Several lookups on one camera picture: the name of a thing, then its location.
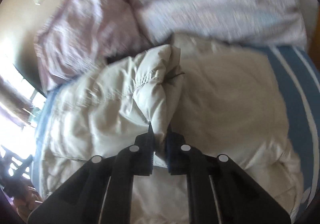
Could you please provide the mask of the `dark chair by window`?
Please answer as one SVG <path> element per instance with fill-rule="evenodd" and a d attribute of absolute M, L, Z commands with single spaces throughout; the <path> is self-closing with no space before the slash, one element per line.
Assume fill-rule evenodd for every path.
<path fill-rule="evenodd" d="M 7 151 L 4 157 L 1 157 L 1 186 L 8 197 L 26 199 L 28 188 L 22 179 L 32 161 L 32 155 L 26 159 L 21 159 L 10 151 Z"/>

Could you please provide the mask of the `pink crinkled pillow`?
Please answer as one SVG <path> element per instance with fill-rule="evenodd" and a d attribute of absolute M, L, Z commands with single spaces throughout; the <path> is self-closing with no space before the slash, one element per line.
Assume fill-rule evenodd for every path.
<path fill-rule="evenodd" d="M 48 92 L 91 69 L 148 49 L 131 0 L 63 0 L 37 32 L 34 47 Z"/>

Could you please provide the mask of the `pale floral quilt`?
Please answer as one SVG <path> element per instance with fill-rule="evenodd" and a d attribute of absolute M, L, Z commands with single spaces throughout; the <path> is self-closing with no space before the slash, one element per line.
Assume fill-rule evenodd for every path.
<path fill-rule="evenodd" d="M 161 43 L 173 33 L 227 42 L 307 42 L 299 0 L 131 0 L 143 34 Z"/>

